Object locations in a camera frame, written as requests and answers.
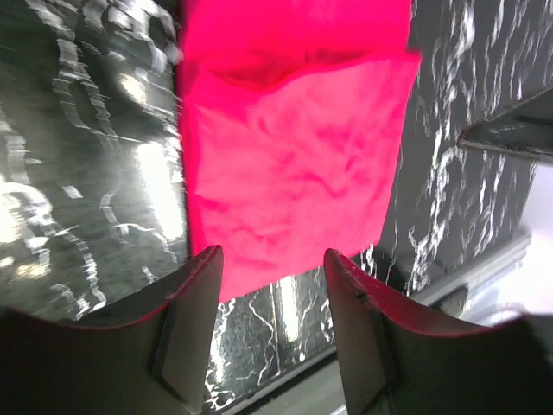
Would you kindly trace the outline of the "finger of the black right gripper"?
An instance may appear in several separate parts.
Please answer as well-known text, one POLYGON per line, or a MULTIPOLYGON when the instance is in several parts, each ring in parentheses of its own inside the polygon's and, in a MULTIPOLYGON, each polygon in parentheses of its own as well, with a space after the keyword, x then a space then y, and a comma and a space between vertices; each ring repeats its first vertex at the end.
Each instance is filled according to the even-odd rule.
POLYGON ((552 163, 552 90, 544 89, 464 130, 460 147, 552 163))

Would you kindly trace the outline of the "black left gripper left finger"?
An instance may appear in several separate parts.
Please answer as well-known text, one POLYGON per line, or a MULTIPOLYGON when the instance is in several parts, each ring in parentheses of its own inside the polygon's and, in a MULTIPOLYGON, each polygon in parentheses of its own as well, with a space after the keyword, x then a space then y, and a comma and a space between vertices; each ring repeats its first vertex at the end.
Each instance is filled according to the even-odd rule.
POLYGON ((4 414, 198 414, 223 251, 78 321, 1 310, 4 414))

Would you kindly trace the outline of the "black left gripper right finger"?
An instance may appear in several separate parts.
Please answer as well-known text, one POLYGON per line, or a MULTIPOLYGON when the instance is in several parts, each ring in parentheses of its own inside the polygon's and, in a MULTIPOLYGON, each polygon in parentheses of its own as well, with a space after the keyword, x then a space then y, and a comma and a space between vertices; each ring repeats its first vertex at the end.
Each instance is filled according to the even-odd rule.
POLYGON ((351 414, 549 414, 552 319, 492 327, 421 305, 329 249, 324 272, 351 414))

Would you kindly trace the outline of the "red t shirt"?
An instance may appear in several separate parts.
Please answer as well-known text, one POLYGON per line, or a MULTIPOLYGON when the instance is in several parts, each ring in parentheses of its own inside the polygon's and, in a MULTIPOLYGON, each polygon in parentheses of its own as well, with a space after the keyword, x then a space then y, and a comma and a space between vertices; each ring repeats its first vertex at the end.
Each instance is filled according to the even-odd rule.
POLYGON ((221 302, 381 238, 422 56, 408 1, 186 1, 177 86, 194 252, 221 302))

